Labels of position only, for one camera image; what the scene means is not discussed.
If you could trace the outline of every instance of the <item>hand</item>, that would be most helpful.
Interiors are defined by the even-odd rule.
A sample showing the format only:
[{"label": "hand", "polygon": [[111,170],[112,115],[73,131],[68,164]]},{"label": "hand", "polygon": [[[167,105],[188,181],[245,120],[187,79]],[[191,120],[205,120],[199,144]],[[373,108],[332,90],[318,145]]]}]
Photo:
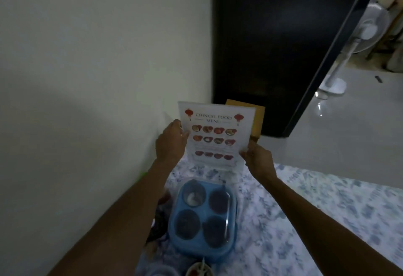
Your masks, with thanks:
[{"label": "hand", "polygon": [[264,181],[275,181],[277,174],[272,153],[254,141],[249,141],[248,151],[239,153],[246,161],[249,171],[261,184]]},{"label": "hand", "polygon": [[176,166],[184,155],[189,133],[182,131],[181,121],[174,120],[155,141],[157,160]]}]

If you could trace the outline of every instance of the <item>cardboard box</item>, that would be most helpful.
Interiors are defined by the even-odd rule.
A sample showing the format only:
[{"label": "cardboard box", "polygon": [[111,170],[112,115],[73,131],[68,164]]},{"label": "cardboard box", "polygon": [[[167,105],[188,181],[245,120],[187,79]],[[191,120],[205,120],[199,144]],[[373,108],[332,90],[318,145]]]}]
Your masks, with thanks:
[{"label": "cardboard box", "polygon": [[264,111],[265,111],[266,108],[264,106],[259,106],[259,105],[254,105],[254,104],[249,104],[249,103],[239,102],[239,101],[229,100],[229,99],[227,99],[227,101],[225,102],[225,105],[244,106],[244,107],[254,107],[254,108],[256,108],[255,119],[253,121],[252,132],[251,132],[250,139],[255,141],[255,142],[257,142],[258,139],[260,138],[260,134],[262,133]]}]

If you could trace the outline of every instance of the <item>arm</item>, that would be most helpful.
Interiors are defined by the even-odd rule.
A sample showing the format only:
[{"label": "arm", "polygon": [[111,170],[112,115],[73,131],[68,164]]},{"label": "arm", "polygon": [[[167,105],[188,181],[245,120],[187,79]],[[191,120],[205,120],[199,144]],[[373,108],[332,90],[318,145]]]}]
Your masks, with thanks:
[{"label": "arm", "polygon": [[324,276],[403,275],[396,265],[278,179],[270,151],[251,141],[241,156],[288,217]]},{"label": "arm", "polygon": [[171,123],[156,141],[157,159],[60,260],[49,276],[133,275],[169,173],[184,154],[189,134]]}]

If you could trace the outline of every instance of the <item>fan base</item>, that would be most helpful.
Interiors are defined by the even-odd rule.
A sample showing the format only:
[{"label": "fan base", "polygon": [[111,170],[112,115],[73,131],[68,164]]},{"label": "fan base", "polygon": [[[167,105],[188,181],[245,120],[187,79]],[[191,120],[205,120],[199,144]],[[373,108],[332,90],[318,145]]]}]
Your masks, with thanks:
[{"label": "fan base", "polygon": [[346,82],[341,78],[337,78],[334,84],[331,87],[326,86],[326,81],[329,78],[329,75],[325,76],[325,79],[319,86],[319,90],[329,92],[334,95],[342,95],[346,91]]}]

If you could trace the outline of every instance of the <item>black door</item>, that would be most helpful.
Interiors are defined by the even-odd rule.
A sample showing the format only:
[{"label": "black door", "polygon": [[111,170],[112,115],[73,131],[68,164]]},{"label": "black door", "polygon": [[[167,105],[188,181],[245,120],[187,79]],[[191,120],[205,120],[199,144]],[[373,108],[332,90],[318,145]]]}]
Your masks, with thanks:
[{"label": "black door", "polygon": [[214,103],[266,107],[288,137],[369,0],[213,0]]}]

